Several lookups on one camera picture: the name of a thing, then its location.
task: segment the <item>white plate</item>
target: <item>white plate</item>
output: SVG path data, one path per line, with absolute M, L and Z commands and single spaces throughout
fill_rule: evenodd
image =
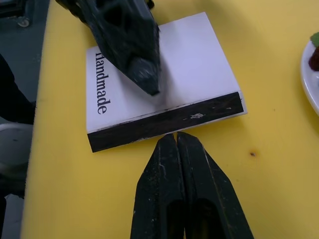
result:
M 313 43 L 309 41 L 301 60 L 301 75 L 307 98 L 317 115 L 319 115 L 319 71 L 313 71 L 308 63 L 315 49 Z

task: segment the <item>yellow table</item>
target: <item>yellow table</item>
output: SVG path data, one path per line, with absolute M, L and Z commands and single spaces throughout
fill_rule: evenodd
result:
M 228 175 L 256 239 L 319 238 L 319 117 L 300 60 L 318 0 L 157 0 L 159 24 L 205 11 L 249 113 L 189 129 Z M 85 124 L 89 29 L 50 4 L 23 239 L 129 239 L 136 183 L 159 137 L 92 153 Z

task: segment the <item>gray floor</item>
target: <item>gray floor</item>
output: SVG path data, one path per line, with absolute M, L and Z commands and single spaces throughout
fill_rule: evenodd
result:
M 27 28 L 19 27 L 14 19 L 0 19 L 0 53 L 13 71 L 18 87 L 30 101 L 35 101 L 37 95 L 48 5 L 49 0 L 35 0 L 33 23 Z M 23 199 L 9 195 L 2 239 L 19 238 L 22 210 Z

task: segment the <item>white book cover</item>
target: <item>white book cover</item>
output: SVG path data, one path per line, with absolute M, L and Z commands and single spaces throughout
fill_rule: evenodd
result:
M 160 93 L 153 97 L 98 47 L 87 50 L 86 125 L 93 152 L 247 113 L 206 13 L 159 30 Z

